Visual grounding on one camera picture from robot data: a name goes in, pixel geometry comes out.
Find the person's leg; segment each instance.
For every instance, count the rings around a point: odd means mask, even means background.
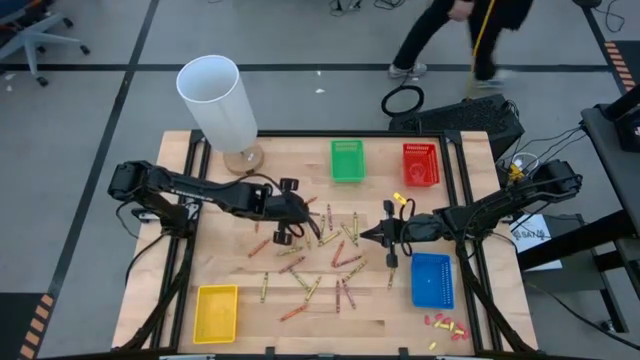
[[[402,43],[393,66],[398,69],[411,69],[422,49],[433,34],[449,21],[447,12],[451,10],[453,0],[434,0],[433,4],[413,24],[407,38]]]
[[[469,31],[471,32],[472,51],[476,45],[488,7],[489,1],[476,0],[475,8],[469,16]],[[498,36],[500,35],[502,27],[499,25],[494,13],[495,8],[489,15],[487,26],[484,29],[482,38],[480,39],[480,45],[475,59],[476,80],[489,80],[493,78],[497,72],[497,67],[493,62],[493,50],[496,47],[496,42],[498,41]]]

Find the office chair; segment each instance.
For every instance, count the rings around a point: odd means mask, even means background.
[[[43,87],[49,82],[38,73],[36,61],[36,50],[40,53],[46,51],[42,44],[77,44],[82,53],[90,53],[89,48],[78,39],[45,33],[61,22],[67,28],[73,27],[73,22],[62,14],[45,13],[45,7],[42,0],[0,0],[0,30],[14,33],[13,38],[0,46],[0,60],[24,48],[31,75]]]

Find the white lamp shade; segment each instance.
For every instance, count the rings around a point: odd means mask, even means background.
[[[240,152],[255,141],[258,126],[233,61],[197,58],[180,70],[176,86],[213,149]]]

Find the red basket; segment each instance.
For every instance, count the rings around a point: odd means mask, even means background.
[[[431,186],[440,182],[434,144],[403,144],[402,162],[407,186]]]

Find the sneaker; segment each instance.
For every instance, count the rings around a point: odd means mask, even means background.
[[[476,80],[475,84],[478,89],[496,89],[504,87],[504,83],[514,76],[514,72],[510,70],[498,69],[496,74],[489,80]]]
[[[401,78],[401,77],[417,77],[422,76],[427,73],[427,65],[422,63],[415,63],[411,69],[403,70],[395,67],[395,65],[391,64],[389,66],[389,76],[392,78]]]

